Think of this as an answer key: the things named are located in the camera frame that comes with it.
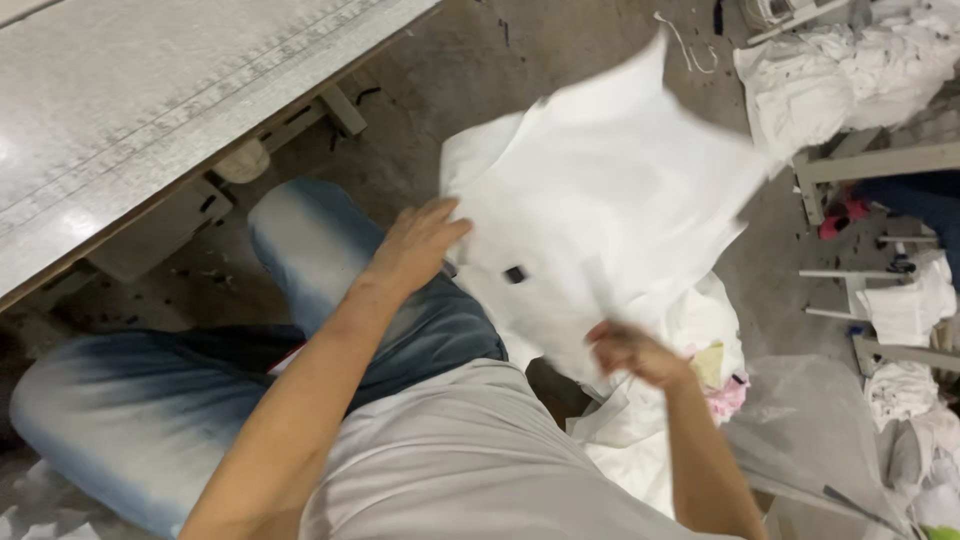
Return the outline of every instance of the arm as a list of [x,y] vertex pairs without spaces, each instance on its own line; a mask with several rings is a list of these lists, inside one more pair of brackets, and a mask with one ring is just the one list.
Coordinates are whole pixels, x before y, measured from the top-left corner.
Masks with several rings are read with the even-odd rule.
[[629,369],[663,390],[677,521],[695,532],[766,540],[747,480],[713,425],[690,365],[642,331],[619,323],[600,323],[587,339],[604,373]]
[[181,540],[293,539],[387,325],[470,229],[456,201],[405,210],[370,266],[256,406],[190,512]]

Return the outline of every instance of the concrete floor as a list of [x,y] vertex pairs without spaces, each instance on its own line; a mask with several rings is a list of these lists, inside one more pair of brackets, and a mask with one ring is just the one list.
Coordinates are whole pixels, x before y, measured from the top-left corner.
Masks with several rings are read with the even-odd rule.
[[[236,207],[222,226],[202,231],[138,282],[95,280],[60,306],[56,331],[36,330],[21,307],[0,315],[0,335],[6,329],[11,336],[6,346],[0,342],[6,372],[0,379],[15,380],[29,361],[76,332],[288,321],[246,232],[247,211],[265,192],[299,175],[331,180],[374,221],[389,226],[401,209],[437,194],[446,138],[627,59],[660,28],[656,11],[676,25],[701,63],[709,58],[707,44],[719,57],[712,74],[687,71],[671,33],[665,84],[693,113],[748,133],[731,56],[747,33],[736,4],[725,7],[720,37],[712,31],[712,0],[446,0],[436,15],[342,82],[348,96],[382,88],[359,107],[370,125],[360,137],[340,139],[331,149],[333,130],[323,122],[314,125],[273,155],[262,178],[229,188]],[[830,280],[801,279],[796,271],[882,268],[888,256],[873,247],[882,223],[866,220],[836,241],[819,241],[793,184],[792,174],[782,174],[759,191],[742,214],[750,226],[715,270],[739,315],[748,362],[762,355],[822,353],[855,369],[847,324],[802,313],[809,303],[841,307],[842,288]],[[216,283],[204,275],[213,270],[232,279]],[[575,389],[551,382],[549,375],[533,379],[558,406],[579,406]]]

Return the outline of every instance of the hand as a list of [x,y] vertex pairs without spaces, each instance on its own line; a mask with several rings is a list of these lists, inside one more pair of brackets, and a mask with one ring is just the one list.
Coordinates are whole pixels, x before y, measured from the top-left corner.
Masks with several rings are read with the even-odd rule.
[[443,267],[447,248],[473,227],[467,219],[449,223],[456,208],[456,199],[434,199],[421,209],[401,212],[365,276],[386,283],[404,299],[426,285]]
[[696,380],[688,362],[637,327],[603,321],[588,332],[587,343],[606,376],[626,369],[660,389],[691,377]]

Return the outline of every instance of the table top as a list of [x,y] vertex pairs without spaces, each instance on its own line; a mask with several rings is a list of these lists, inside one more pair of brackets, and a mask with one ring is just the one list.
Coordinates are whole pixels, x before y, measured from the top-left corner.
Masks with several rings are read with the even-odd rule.
[[439,1],[61,0],[0,28],[0,305]]

